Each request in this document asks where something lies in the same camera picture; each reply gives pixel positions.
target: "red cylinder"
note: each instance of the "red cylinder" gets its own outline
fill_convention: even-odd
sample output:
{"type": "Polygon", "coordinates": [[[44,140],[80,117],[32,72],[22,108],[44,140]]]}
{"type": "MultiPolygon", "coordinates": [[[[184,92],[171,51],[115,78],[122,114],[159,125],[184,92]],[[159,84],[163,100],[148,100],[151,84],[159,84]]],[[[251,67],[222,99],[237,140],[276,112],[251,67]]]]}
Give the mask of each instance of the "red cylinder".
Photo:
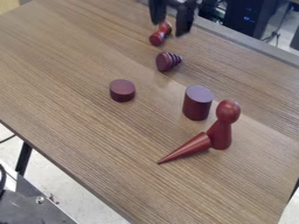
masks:
{"type": "Polygon", "coordinates": [[[205,120],[209,116],[213,99],[213,94],[206,87],[188,87],[184,96],[184,115],[193,121],[205,120]]]}
{"type": "Polygon", "coordinates": [[[129,80],[114,80],[110,83],[110,96],[116,102],[133,100],[135,92],[135,85],[129,80]]]}

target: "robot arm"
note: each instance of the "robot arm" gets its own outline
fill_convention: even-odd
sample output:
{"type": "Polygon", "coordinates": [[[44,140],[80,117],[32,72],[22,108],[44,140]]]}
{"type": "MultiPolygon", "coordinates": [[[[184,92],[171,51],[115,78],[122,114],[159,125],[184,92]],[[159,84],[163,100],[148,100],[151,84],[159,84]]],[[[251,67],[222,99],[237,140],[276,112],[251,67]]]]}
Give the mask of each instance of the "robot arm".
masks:
{"type": "Polygon", "coordinates": [[[189,32],[193,24],[197,1],[186,0],[184,3],[180,3],[177,0],[149,0],[150,18],[154,25],[162,23],[166,19],[167,5],[177,10],[176,36],[189,32]]]}

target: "red wooden object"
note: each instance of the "red wooden object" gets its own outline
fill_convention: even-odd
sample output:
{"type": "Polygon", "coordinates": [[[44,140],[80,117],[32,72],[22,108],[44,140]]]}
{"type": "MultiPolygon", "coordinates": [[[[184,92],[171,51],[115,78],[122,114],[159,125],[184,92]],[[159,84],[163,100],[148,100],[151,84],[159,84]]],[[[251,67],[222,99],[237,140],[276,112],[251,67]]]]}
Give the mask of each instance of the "red wooden object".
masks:
{"type": "Polygon", "coordinates": [[[149,42],[153,46],[159,46],[164,42],[165,38],[171,34],[171,32],[171,24],[167,21],[164,21],[159,25],[159,30],[150,35],[149,42]]]}
{"type": "Polygon", "coordinates": [[[135,85],[129,80],[114,80],[110,83],[110,96],[116,102],[131,101],[135,92],[135,85]]]}
{"type": "Polygon", "coordinates": [[[184,95],[183,113],[193,121],[205,120],[213,99],[213,94],[206,87],[190,86],[184,95]]]}
{"type": "Polygon", "coordinates": [[[183,144],[178,149],[174,150],[168,156],[162,158],[157,163],[160,165],[162,163],[169,162],[173,159],[185,157],[200,151],[209,149],[212,146],[211,140],[205,132],[201,132],[196,135],[193,139],[189,140],[187,143],[183,144]]]}
{"type": "Polygon", "coordinates": [[[156,56],[156,67],[160,72],[166,72],[182,61],[180,56],[169,52],[160,52],[156,56]]]}
{"type": "Polygon", "coordinates": [[[206,132],[211,138],[212,147],[216,150],[224,150],[232,143],[232,123],[240,116],[240,105],[233,100],[222,101],[217,109],[218,121],[206,132]]]}

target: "black table leg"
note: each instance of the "black table leg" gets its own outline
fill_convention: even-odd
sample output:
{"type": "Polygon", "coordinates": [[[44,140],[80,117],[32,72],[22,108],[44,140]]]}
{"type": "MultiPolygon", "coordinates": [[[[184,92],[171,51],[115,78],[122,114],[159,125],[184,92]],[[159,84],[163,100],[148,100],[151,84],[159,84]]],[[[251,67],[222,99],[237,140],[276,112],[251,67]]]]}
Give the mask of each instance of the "black table leg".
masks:
{"type": "Polygon", "coordinates": [[[23,143],[22,150],[20,156],[18,157],[16,166],[16,172],[21,176],[24,176],[31,152],[32,147],[27,143],[23,143]]]}
{"type": "Polygon", "coordinates": [[[297,183],[296,183],[296,185],[294,187],[294,190],[291,193],[291,196],[289,197],[289,201],[292,199],[292,197],[293,197],[294,193],[296,192],[296,190],[298,189],[298,187],[299,187],[299,179],[297,180],[297,183]]]}

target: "computer tower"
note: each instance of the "computer tower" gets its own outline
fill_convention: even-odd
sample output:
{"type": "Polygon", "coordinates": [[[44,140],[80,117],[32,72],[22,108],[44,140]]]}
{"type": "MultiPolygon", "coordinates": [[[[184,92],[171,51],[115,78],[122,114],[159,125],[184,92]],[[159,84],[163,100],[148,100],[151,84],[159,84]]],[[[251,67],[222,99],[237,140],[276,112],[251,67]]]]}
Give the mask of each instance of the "computer tower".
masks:
{"type": "Polygon", "coordinates": [[[283,0],[227,0],[224,26],[260,39],[283,0]]]}

